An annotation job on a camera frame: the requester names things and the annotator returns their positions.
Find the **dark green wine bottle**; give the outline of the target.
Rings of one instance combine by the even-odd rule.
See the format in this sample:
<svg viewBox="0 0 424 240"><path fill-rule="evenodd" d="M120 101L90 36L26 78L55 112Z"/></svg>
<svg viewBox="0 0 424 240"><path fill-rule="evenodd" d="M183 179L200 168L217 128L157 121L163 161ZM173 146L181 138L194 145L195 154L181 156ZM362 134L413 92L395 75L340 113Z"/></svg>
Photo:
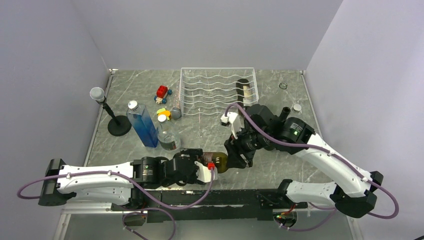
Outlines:
<svg viewBox="0 0 424 240"><path fill-rule="evenodd" d="M235 84L237 103L242 107L247 107L252 105L252 88L250 82L245 79L239 79Z"/></svg>
<svg viewBox="0 0 424 240"><path fill-rule="evenodd" d="M225 173L229 169L227 166L228 155L224 152L204 152L201 160L205 166L213 163L219 174Z"/></svg>

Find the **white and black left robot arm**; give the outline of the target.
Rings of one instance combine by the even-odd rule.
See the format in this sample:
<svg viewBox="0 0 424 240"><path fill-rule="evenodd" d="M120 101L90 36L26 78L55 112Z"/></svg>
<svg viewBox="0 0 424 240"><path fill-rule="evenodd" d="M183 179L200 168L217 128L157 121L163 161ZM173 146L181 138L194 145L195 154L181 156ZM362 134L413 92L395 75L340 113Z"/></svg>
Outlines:
<svg viewBox="0 0 424 240"><path fill-rule="evenodd" d="M61 158L47 167L38 204L62 206L69 200L112 203L139 209L148 190L177 184L206 184L217 179L214 164L201 162L201 149L185 149L172 159L145 156L125 163L104 166L72 166Z"/></svg>

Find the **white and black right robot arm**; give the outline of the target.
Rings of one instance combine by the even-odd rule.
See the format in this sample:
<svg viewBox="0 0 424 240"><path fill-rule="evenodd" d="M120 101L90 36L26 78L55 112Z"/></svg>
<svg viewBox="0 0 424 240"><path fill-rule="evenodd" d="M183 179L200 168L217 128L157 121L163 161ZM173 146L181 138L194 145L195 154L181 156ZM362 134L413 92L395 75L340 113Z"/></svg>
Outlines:
<svg viewBox="0 0 424 240"><path fill-rule="evenodd" d="M301 158L330 178L327 183L305 183L292 179L281 181L276 202L283 208L295 203L309 202L335 207L352 218L370 214L377 203L376 189L383 175L366 171L338 155L303 120L290 116L284 107L279 115L267 106L254 104L238 112L227 110L220 118L223 126L231 128L224 147L226 167L244 169L253 166L257 150L277 150Z"/></svg>

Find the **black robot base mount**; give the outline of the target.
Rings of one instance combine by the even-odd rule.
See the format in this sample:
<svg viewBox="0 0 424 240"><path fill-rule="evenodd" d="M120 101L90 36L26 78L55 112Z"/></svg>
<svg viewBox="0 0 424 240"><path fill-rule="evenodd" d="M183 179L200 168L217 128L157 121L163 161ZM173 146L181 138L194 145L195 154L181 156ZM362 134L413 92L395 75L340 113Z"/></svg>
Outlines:
<svg viewBox="0 0 424 240"><path fill-rule="evenodd" d="M289 203L278 193L277 189L215 189L207 197L191 208L185 210L167 209L151 200L140 190L131 190L135 196L124 206L112 203L112 212L140 210L145 208L161 208L177 221L188 220L231 220L256 219L258 221L272 221L274 215L284 212L296 213L295 210L308 208L306 202ZM164 204L183 207L199 200L205 189L199 190L147 190L155 199ZM147 223L162 223L169 218L159 211L147 213Z"/></svg>

